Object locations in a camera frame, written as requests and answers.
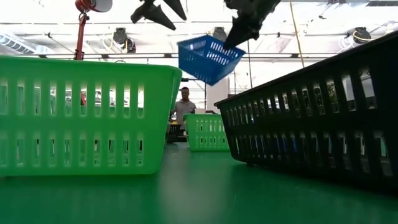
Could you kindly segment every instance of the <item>table surface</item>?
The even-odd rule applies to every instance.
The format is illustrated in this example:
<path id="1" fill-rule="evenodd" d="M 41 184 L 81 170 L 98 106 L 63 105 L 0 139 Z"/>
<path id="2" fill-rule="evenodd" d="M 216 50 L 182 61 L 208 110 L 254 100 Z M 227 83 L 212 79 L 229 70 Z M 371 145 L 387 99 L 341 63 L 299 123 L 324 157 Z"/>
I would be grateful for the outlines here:
<path id="1" fill-rule="evenodd" d="M 165 148 L 148 176 L 0 179 L 0 223 L 398 223 L 398 199 Z"/>

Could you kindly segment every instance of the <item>red pole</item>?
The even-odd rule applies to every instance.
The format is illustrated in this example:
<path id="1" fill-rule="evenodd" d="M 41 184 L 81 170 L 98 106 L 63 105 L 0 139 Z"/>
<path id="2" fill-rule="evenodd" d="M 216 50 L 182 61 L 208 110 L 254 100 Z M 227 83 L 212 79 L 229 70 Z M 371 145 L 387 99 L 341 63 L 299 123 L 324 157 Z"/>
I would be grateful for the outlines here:
<path id="1" fill-rule="evenodd" d="M 83 60 L 84 57 L 84 52 L 83 52 L 83 38 L 85 35 L 85 25 L 86 21 L 89 20 L 90 18 L 87 16 L 85 12 L 80 14 L 79 18 L 79 33 L 78 33 L 78 38 L 77 38 L 77 46 L 75 50 L 75 60 Z M 86 105 L 86 100 L 83 92 L 80 92 L 80 104 L 85 106 Z"/>

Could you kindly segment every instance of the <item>person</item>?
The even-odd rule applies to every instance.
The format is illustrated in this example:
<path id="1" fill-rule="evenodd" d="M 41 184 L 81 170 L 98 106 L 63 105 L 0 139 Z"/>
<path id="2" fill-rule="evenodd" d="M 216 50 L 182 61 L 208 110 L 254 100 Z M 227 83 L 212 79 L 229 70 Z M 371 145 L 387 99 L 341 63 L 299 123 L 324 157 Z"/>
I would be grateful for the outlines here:
<path id="1" fill-rule="evenodd" d="M 170 115 L 176 113 L 177 122 L 181 124 L 181 129 L 185 130 L 185 125 L 183 122 L 184 115 L 189 113 L 195 113 L 196 105 L 189 100 L 189 89 L 188 87 L 181 88 L 182 99 L 175 103 L 174 109 L 171 111 Z"/>

